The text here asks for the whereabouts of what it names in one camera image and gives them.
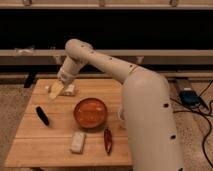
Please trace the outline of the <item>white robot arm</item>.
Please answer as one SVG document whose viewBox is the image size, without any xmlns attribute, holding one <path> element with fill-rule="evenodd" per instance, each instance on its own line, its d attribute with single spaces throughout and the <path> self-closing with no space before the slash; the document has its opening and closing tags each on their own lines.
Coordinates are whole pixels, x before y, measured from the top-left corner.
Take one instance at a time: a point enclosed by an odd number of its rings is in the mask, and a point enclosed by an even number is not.
<svg viewBox="0 0 213 171">
<path fill-rule="evenodd" d="M 81 40 L 65 45 L 66 59 L 51 86 L 56 98 L 86 64 L 122 84 L 122 109 L 133 171 L 184 171 L 166 78 L 154 71 L 99 53 Z"/>
</svg>

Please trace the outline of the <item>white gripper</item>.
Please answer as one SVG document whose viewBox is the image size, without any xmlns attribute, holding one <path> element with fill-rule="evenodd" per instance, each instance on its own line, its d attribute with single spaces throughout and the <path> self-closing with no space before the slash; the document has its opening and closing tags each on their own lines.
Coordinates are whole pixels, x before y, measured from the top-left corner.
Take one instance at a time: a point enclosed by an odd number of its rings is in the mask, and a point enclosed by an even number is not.
<svg viewBox="0 0 213 171">
<path fill-rule="evenodd" d="M 53 83 L 49 97 L 54 100 L 64 89 L 64 85 L 69 85 L 73 82 L 81 68 L 82 63 L 80 61 L 67 57 L 57 73 L 57 78 L 60 81 Z"/>
</svg>

